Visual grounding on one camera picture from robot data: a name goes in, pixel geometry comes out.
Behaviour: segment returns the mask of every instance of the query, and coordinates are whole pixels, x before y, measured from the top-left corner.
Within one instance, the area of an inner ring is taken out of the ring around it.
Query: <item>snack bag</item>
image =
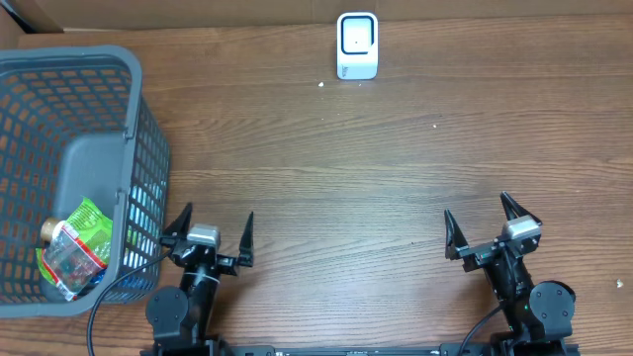
[[[50,246],[38,249],[38,266],[68,301],[74,300],[92,277],[108,267],[111,241],[112,221],[84,198]]]

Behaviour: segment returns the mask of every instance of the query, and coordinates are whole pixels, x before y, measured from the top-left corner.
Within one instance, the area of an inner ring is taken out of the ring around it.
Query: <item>basket mesh wall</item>
[[[135,163],[128,198],[125,255],[120,275],[160,253],[158,237],[162,231],[169,145],[144,100],[140,102],[136,128]],[[121,282],[106,297],[108,302],[134,301],[151,291],[158,281],[160,264],[135,273]]]
[[[46,302],[35,249],[64,148],[79,135],[122,132],[130,85],[119,65],[0,72],[0,304]],[[136,133],[122,273],[158,252],[166,198],[168,146],[145,103]],[[157,274],[124,281],[109,301],[140,298]]]

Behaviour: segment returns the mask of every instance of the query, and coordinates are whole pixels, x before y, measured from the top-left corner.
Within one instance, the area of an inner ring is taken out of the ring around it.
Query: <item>laundry basket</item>
[[[160,253],[169,145],[140,88],[140,65],[122,47],[0,51],[0,317],[85,312]],[[67,218],[83,197],[113,220],[110,264],[66,302],[41,276],[36,248],[43,222]],[[146,268],[105,302],[142,298],[158,274]]]

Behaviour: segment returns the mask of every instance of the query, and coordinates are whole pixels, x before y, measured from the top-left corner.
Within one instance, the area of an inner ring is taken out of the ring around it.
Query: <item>white device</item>
[[[336,73],[340,79],[373,79],[378,73],[378,19],[344,13],[336,22]]]

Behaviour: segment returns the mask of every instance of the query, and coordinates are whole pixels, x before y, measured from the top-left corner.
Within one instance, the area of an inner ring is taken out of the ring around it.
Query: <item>wood grain surface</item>
[[[461,340],[495,301],[482,271],[444,259],[442,211],[489,241],[507,190],[545,224],[534,281],[578,294],[570,341],[633,354],[633,17],[381,23],[362,82],[336,79],[331,25],[20,42],[102,44],[142,64],[173,152],[168,218],[194,202],[235,253],[255,212],[255,267],[223,279],[212,318],[233,344]],[[86,319],[0,320],[0,353],[83,355]],[[94,333],[99,355],[151,343],[143,303],[103,307]]]

